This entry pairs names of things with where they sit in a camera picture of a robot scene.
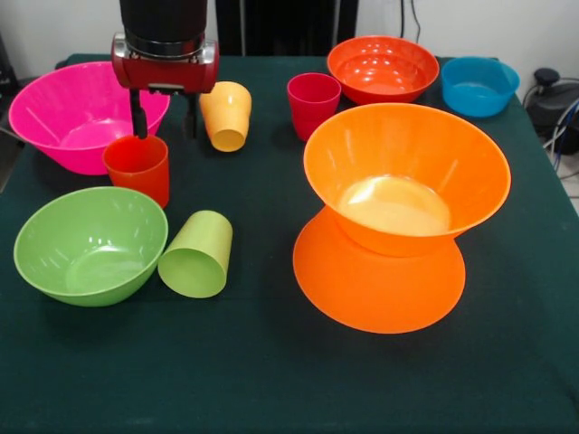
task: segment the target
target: blue bowl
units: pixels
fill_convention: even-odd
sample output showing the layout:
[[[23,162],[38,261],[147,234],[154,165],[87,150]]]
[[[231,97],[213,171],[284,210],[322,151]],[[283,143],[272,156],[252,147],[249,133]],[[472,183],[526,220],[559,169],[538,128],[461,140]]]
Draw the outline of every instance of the blue bowl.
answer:
[[[487,118],[503,110],[520,84],[518,74],[500,61],[460,57],[441,72],[444,102],[461,115]]]

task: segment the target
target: red-orange bowl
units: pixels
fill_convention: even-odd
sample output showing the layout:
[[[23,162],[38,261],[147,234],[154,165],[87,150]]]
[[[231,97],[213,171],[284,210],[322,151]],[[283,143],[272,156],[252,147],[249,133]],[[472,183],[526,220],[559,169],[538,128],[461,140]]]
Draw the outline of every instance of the red-orange bowl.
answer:
[[[438,77],[436,58],[421,45],[393,36],[360,36],[336,45],[330,73],[357,104],[411,102]]]

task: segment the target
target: white wall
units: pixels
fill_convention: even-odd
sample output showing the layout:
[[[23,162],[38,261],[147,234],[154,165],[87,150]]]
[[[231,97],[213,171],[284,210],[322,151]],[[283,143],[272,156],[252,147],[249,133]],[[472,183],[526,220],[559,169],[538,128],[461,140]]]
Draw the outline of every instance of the white wall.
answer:
[[[498,56],[521,76],[519,95],[541,66],[579,77],[579,0],[415,4],[420,44],[440,56]],[[0,33],[19,78],[48,72],[74,52],[109,52],[113,33],[121,30],[119,0],[0,0]],[[413,38],[415,30],[407,5],[406,36]],[[397,35],[399,0],[359,0],[356,32]],[[206,35],[217,39],[214,0],[208,2]]]
[[[122,32],[119,0],[0,0],[0,33],[18,78],[42,75],[75,52],[110,52]],[[214,1],[208,39],[217,39]]]
[[[416,35],[409,0],[406,32]],[[579,77],[579,0],[414,0],[420,44],[435,55],[496,56],[521,77],[518,95],[534,83],[533,71],[555,68]],[[360,0],[356,33],[400,34],[398,0]]]

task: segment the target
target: green cup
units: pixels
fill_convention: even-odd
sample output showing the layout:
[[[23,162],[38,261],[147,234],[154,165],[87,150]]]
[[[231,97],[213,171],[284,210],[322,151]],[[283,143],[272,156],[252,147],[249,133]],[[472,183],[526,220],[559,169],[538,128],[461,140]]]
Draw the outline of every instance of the green cup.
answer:
[[[232,237],[232,225],[220,213],[194,213],[161,256],[159,276],[186,297],[218,294],[227,281]]]

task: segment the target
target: cup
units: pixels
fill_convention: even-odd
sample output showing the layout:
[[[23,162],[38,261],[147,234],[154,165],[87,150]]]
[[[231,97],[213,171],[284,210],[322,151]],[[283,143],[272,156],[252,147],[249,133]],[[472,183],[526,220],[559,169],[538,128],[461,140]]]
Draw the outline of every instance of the cup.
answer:
[[[207,136],[213,147],[233,152],[245,144],[252,113],[252,95],[241,84],[218,81],[199,97]]]
[[[232,225],[220,213],[194,213],[161,256],[159,276],[186,297],[218,294],[227,281],[232,237]]]
[[[169,150],[156,136],[121,137],[105,148],[102,160],[117,187],[144,193],[162,208],[169,202]]]
[[[317,127],[336,113],[341,93],[339,81],[318,72],[300,74],[288,82],[291,121],[301,140],[307,141]]]

